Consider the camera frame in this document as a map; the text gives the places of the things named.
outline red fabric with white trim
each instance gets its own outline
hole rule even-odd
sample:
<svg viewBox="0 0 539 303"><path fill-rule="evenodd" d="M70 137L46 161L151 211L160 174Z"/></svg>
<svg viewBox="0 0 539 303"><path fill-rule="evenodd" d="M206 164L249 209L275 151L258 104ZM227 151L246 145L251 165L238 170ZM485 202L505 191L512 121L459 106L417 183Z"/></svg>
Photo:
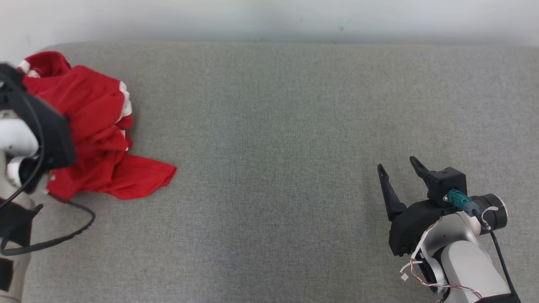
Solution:
<svg viewBox="0 0 539 303"><path fill-rule="evenodd" d="M64 199L78 191L106 192L119 199L150 195L169 184L174 166L128 155L125 130L133 125L125 84L85 66L71 67L59 52L41 52L19 66L29 93L67 117L77 162L52 171L47 190Z"/></svg>

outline wall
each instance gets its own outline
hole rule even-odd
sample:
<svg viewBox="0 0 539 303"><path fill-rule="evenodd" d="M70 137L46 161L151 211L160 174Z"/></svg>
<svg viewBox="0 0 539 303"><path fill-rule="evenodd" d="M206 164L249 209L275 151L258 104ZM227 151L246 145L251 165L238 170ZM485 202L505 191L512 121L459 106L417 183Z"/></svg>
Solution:
<svg viewBox="0 0 539 303"><path fill-rule="evenodd" d="M102 39L539 44L537 0L4 0L0 60Z"/></svg>

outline gray fabric surface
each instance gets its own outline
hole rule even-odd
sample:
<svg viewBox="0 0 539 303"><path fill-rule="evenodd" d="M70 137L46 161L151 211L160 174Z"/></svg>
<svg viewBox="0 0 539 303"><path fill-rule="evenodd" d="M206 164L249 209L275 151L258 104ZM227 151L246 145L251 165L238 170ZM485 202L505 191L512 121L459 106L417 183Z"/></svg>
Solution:
<svg viewBox="0 0 539 303"><path fill-rule="evenodd" d="M434 302L403 282L376 174L464 171L508 204L500 245L523 302L539 280L539 51L112 42L52 47L122 79L133 154L178 166L136 201L85 193L94 225L35 253L26 302ZM33 241L86 217L56 202ZM499 268L488 236L480 241Z"/></svg>

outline black wire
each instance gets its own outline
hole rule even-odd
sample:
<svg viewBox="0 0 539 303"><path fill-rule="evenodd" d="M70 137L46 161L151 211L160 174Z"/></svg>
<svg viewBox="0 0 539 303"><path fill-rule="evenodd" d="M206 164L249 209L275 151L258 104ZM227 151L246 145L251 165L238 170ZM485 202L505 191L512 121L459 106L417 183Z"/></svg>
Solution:
<svg viewBox="0 0 539 303"><path fill-rule="evenodd" d="M506 276L509 290L511 290L511 294L516 295L515 286L513 285L513 282L511 281L511 277L509 276L509 272L507 271L507 266L505 264L505 261L503 260L502 251L500 249L500 244L498 244L498 239L496 239L496 236L494 235L494 231L492 230L492 228L489 230L486 227L485 223L483 222L483 219L481 219L481 215L478 214L478 212L475 209L472 210L472 213L475 215L475 218L479 221L479 224L481 224L481 227L483 227L485 230L487 230L490 233L490 236L492 237L492 241L494 242L494 246L496 247L496 252L498 253L498 258L500 259L500 263L502 265L503 274Z"/></svg>
<svg viewBox="0 0 539 303"><path fill-rule="evenodd" d="M53 247L53 246L58 245L58 244L60 244L62 242L73 239L76 235L80 235L83 231L87 230L88 227L90 227L90 225L92 225L92 223L94 223L95 212L93 212L88 207L77 204L77 203L75 203L73 201L70 201L70 200L63 199L63 198L58 197L58 196L53 195L53 194L49 194L49 196L51 196L51 197L53 197L53 198L55 198L55 199L57 199L57 200L59 200L61 202L64 202L67 205L70 205L70 206L73 206L73 207L76 207L78 209L81 209L81 210L85 211L90 216L92 216L92 218L90 219L90 221L88 221L88 223L86 223L86 225L79 228L77 231L70 233L67 236L63 236L63 237L59 237L59 238L52 239L52 240L49 240L49 241L33 244L33 245L30 245L30 246L19 247L19 248L15 248L15 249L5 249L5 246L7 245L9 239L8 239L8 237L4 237L2 239L2 243L0 244L0 253L1 254L3 254L4 256L16 256L18 254L29 253L29 252L34 252L34 251L46 249L46 248L49 248L49 247Z"/></svg>
<svg viewBox="0 0 539 303"><path fill-rule="evenodd" d="M33 182L38 177L38 172L43 166L43 161L45 158L45 135L43 133L43 125L41 124L41 121L39 121L39 117L36 113L36 111L33 109L32 105L28 101L28 98L26 97L26 93L20 89L13 81L11 81L6 75L0 73L0 81L7 84L15 93L19 94L21 99L26 103L26 107L30 111L30 113L33 116L33 119L36 121L36 128L37 128L37 134L38 134L38 143L39 143L39 157L38 162L36 165L36 168L34 168L33 172L30 174L28 179L6 200L4 200L2 203L0 203L0 209L4 206L6 206L8 203L12 202L18 195L20 195L21 192L23 192L28 185L30 185L31 182Z"/></svg>

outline teal connector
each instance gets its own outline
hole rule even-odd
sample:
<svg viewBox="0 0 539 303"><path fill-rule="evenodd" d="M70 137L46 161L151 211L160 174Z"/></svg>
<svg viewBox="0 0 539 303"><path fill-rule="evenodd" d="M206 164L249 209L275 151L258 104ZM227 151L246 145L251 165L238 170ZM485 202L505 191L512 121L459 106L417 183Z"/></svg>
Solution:
<svg viewBox="0 0 539 303"><path fill-rule="evenodd" d="M465 194L461 193L457 189L452 189L447 193L447 199L449 203L453 204L455 207L462 209L468 216L474 217L473 211L475 210L478 214L481 213L479 205L473 202L472 199Z"/></svg>

